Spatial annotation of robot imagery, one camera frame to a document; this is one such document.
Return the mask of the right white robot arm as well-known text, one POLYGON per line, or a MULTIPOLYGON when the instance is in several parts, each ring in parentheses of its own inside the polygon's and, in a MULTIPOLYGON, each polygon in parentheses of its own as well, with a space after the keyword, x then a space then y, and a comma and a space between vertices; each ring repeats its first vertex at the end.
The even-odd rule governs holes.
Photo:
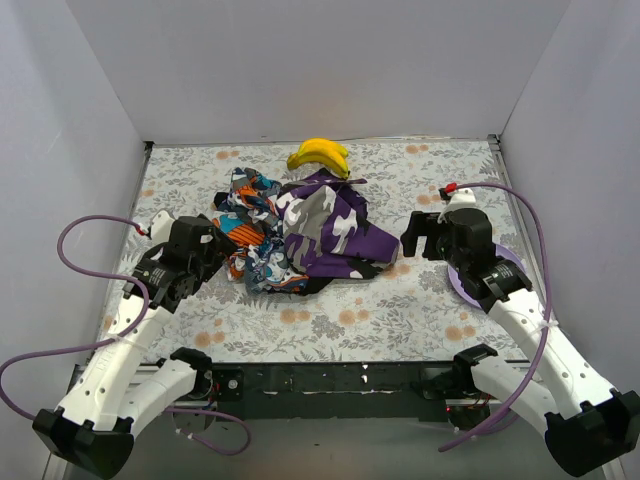
POLYGON ((494 349, 480 345, 454 358, 470 387, 509 406, 543 438, 556 463, 580 477, 631 452, 639 438, 639 396, 620 392, 583 358, 545 308, 524 271, 501 256, 492 225, 476 208, 412 213, 401 236, 412 257, 425 238, 428 260, 445 261, 465 293, 516 342, 539 382, 527 380, 494 349))

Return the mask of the black cloth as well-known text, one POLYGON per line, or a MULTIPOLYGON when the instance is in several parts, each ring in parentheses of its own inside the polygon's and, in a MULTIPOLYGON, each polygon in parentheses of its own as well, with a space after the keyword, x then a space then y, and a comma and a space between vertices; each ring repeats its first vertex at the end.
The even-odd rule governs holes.
POLYGON ((280 281, 269 282, 268 293, 282 293, 298 296, 314 295, 333 281, 330 277, 309 277, 302 274, 285 275, 280 281))

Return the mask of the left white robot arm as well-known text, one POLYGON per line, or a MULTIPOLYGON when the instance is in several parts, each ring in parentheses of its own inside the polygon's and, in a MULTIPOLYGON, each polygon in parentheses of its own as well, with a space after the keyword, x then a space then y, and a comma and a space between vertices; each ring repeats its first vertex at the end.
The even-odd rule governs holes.
POLYGON ((210 397, 212 360, 182 347, 137 387, 130 383, 155 338, 179 304, 223 266, 234 243, 203 215, 151 221, 152 248, 135 266, 118 305, 107 345, 97 348, 76 385, 53 409, 40 410, 32 428, 50 452, 101 479, 125 465, 135 438, 182 397, 210 397))

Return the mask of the colourful orange blue patterned cloth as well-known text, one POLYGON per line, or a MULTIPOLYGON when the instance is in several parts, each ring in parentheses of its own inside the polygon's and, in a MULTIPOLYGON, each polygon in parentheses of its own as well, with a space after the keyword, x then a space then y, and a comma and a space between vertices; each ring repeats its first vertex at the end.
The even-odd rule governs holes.
POLYGON ((309 277, 289 265, 283 223, 276 208, 281 183, 253 168, 236 168, 228 192, 215 196, 213 223, 235 245, 228 277, 251 294, 301 294, 309 277))

